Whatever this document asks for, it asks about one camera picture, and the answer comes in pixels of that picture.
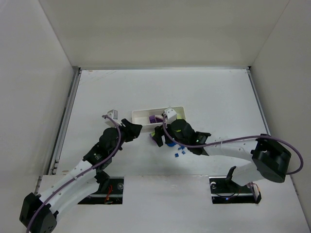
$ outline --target white wall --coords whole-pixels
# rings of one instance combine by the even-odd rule
[[[288,0],[40,0],[71,64],[249,66]]]
[[[291,0],[251,72],[271,132],[297,146],[304,169],[294,175],[311,225],[311,0]],[[290,169],[298,167],[292,156]]]
[[[0,232],[21,233],[24,197],[51,152],[72,68],[37,0],[0,0]]]

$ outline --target white table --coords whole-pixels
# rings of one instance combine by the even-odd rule
[[[71,170],[98,141],[108,127],[101,117],[107,111],[116,109],[119,119],[131,120],[133,110],[169,106],[183,106],[187,122],[196,131],[215,137],[266,133],[246,69],[84,70],[59,176],[45,176],[40,189]],[[263,200],[258,206],[213,205],[207,176],[193,175],[226,175],[232,166],[246,161],[189,151],[175,158],[176,152],[177,146],[157,147],[148,133],[124,144],[105,169],[110,176],[125,176],[123,205],[76,206],[55,231],[308,232],[290,177],[283,184],[260,181]],[[165,180],[177,183],[179,191],[167,188]]]

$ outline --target blue object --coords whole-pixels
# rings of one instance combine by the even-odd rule
[[[167,144],[168,147],[173,147],[175,145],[176,145],[176,143],[174,143],[174,142]]]

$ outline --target metal bar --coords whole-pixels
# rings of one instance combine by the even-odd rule
[[[81,70],[122,70],[122,69],[249,69],[247,66],[154,66],[154,67],[125,67],[125,66],[107,66],[107,67],[81,67]]]
[[[254,95],[255,95],[255,98],[256,98],[256,101],[257,101],[257,105],[258,105],[258,108],[259,108],[259,111],[260,111],[260,114],[261,114],[261,118],[262,118],[264,127],[266,128],[267,134],[271,135],[269,127],[268,127],[268,123],[267,123],[267,120],[266,120],[266,117],[265,117],[265,115],[263,113],[263,109],[262,109],[262,106],[261,106],[261,103],[260,103],[260,100],[259,100],[256,88],[255,88],[255,85],[254,85],[252,74],[251,74],[251,71],[250,71],[249,68],[247,69],[247,74],[248,74],[249,81],[251,82],[251,85],[252,85],[252,88],[253,88],[253,92],[254,92]]]
[[[74,70],[74,74],[72,77],[71,86],[68,92],[67,101],[66,101],[65,108],[63,111],[61,123],[58,129],[58,132],[57,132],[55,145],[54,145],[52,156],[50,158],[50,162],[49,162],[49,165],[46,171],[46,175],[56,174],[56,170],[54,169],[55,161],[59,161],[60,154],[62,152],[62,148],[63,148],[63,144],[64,144],[66,132],[67,132],[67,127],[69,124],[69,119],[70,119],[74,99],[77,93],[78,84],[79,84],[79,80],[81,76],[81,69],[79,67],[73,67],[73,70]]]

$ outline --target screw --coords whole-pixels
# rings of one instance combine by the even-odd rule
[[[211,183],[210,183],[210,187],[211,187],[212,189],[216,189],[216,182],[211,182]]]
[[[117,188],[118,188],[119,190],[122,190],[122,189],[123,189],[123,184],[122,184],[122,183],[118,183],[118,184],[117,184]]]

